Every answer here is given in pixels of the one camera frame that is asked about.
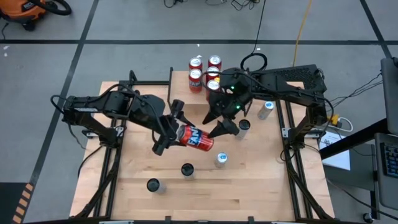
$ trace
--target wooden tabletop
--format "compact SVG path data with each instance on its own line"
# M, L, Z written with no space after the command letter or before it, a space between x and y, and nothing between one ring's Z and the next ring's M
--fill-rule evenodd
M173 73L170 100L183 100L186 117L198 128L210 132L216 121L201 124L208 105L203 93L189 92L187 77L187 72ZM115 82L103 82L100 93L113 84ZM302 86L302 83L291 85ZM157 95L165 101L167 88L134 86L142 95ZM164 220L170 215L173 220L245 221L253 216L256 221L294 221L286 166L279 159L282 140L277 113L274 110L266 120L259 120L256 114L263 103L254 100L246 117L251 128L242 141L232 135L220 136L215 138L215 145L209 152L174 146L157 156L152 152L150 131L127 122L111 218ZM298 124L305 115L305 108L292 105L292 110ZM111 120L102 114L96 114L95 118L110 126ZM235 122L240 119L243 119L242 113ZM98 139L88 140L85 157L98 147L98 143ZM308 140L306 144L318 148L315 140ZM217 169L214 159L221 151L227 153L228 162L223 169ZM83 166L70 215L80 212L97 190L104 152L102 149ZM334 216L319 153L310 148L302 149L301 153L309 191L325 211ZM186 162L195 167L195 180L184 180L180 169ZM151 178L166 184L165 194L153 194L146 189L146 182ZM299 190L298 198L304 217Z

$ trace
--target shop vacuum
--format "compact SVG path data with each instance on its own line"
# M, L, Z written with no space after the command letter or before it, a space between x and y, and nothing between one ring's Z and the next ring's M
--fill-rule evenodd
M8 22L20 23L25 30L33 31L35 21L43 18L47 11L61 16L72 13L67 2L64 0L54 1L65 9L59 10L55 2L46 0L0 0L0 17Z

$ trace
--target black floor tape line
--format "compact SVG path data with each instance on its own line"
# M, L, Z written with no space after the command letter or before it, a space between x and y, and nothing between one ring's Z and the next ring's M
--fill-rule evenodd
M371 26L373 28L375 35L376 35L377 39L380 41L380 46L381 46L381 49L383 49L384 55L387 58L391 58L390 50L388 49L386 42L384 41L384 38L381 35L379 27L377 26L376 21L373 18L372 12L371 12L368 4L366 3L365 0L360 0L360 1L361 1L361 5L362 5L363 9L365 10L366 16L369 19L369 22L371 23Z
M61 94L60 94L62 97L66 98L66 96L67 96L70 84L72 82L72 78L73 78L73 76L75 74L75 70L76 70L77 64L79 62L81 51L83 50L84 41L87 38L87 34L88 34L88 30L90 29L91 22L93 22L93 18L94 18L94 14L95 14L95 11L96 11L96 8L97 8L97 5L98 5L98 1L99 0L94 0L93 1L93 5L91 6L90 13L88 14L88 18L87 18L85 27L84 27L83 32L81 34L78 46L76 48L75 55L73 56L73 59L72 59L72 62L71 62L71 65L70 65L70 68L69 68L69 71L68 71L68 75L67 75L67 77L65 79L65 83L63 84L63 87L62 87L62 91L61 91ZM61 101L58 101L58 106L62 107L62 102ZM39 179L40 173L42 171L42 168L43 168L43 165L44 165L44 160L45 160L45 158L47 156L47 153L49 151L51 140L53 138L53 135L54 135L54 132L55 132L55 128L57 127L57 123L58 123L59 117L60 117L60 112L57 111L57 110L54 110L54 114L52 116L49 129L47 130L47 134L45 135L44 142L43 142L42 148L40 150L39 157L37 158L36 165L34 167L32 176L30 178L30 182L33 183L34 185L37 184L37 181Z
M0 44L79 44L80 40L0 40ZM84 44L102 45L167 45L167 44L255 44L256 40L247 39L170 39L170 40L84 40ZM296 40L258 40L264 45L295 45ZM398 45L398 40L385 41L389 45ZM379 40L300 40L300 45L380 45Z

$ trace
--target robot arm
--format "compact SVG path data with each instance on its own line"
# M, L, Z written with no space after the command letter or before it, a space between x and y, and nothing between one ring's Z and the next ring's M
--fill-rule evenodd
M203 120L203 124L209 123L219 116L223 122L209 134L209 138L223 134L237 134L238 127L232 122L235 115L244 111L246 105L250 105L253 99L257 100L285 100L306 106L306 115L296 128L289 130L288 141L299 148L303 147L304 136L314 127L327 122L325 98L326 91L322 73L313 74L312 82L315 88L304 90L289 85L287 80L273 72L256 71L249 72L238 68L230 68L220 73L220 92L212 91L209 97L210 110Z
M122 90L111 91L121 86ZM138 91L116 84L106 90L101 96L75 97L69 96L63 106L63 122L69 125L84 126L96 133L101 145L117 147L119 145L118 132L107 128L92 117L92 113L103 113L114 119L127 120L160 134L154 139L153 152L159 156L170 146L184 146L176 141L177 119L189 125L183 115L184 102L174 100L171 113L163 115L165 103L154 95L140 95Z

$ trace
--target concrete floor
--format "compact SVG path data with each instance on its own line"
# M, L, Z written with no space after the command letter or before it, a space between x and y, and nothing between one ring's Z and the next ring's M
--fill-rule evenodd
M0 172L0 182L28 182L40 150L48 148L25 222L68 217L77 182L76 172L83 157L83 151L70 136L67 126L57 121L57 117L53 118L51 95L62 90L67 95L96 95L102 81L125 80L130 69L140 80L167 80L170 66L186 70L187 60L196 55L207 58L218 54L224 68L237 66L253 45L228 44L227 40L254 40L262 7L258 4L251 11L245 8L238 12L229 2L207 6L204 0L190 0L171 9L165 8L161 0L67 1L73 9L72 15L48 14L34 32L10 24L4 32L8 42L0 41L0 102L3 105L0 110L0 170L7 170ZM366 2L383 38L398 40L395 17L398 2ZM258 45L259 51L268 57L268 68L291 66L293 43L307 3L304 0L267 0L259 39L291 40L285 45L267 44L267 41ZM92 22L86 22L90 10L94 17ZM13 44L13 40L25 42ZM94 44L91 40L113 41ZM368 82L379 73L380 59L385 57L379 44L370 45L374 42L369 40L378 39L357 0L314 0L302 40L333 40L321 45L299 46L296 63L314 63L323 69L327 98L349 95ZM348 45L345 40L354 40L355 45ZM398 55L398 46L388 45L388 49L392 55ZM256 68L259 64L253 60L248 66ZM335 111L351 120L354 131L384 118L382 87L346 100ZM57 124L54 132L49 129L52 119ZM50 142L49 147L44 144L46 141ZM344 188L369 203L368 192ZM336 217L361 222L361 214L368 209L332 186L329 189ZM398 215L396 211L383 210ZM382 216L378 223L392 223L392 220Z

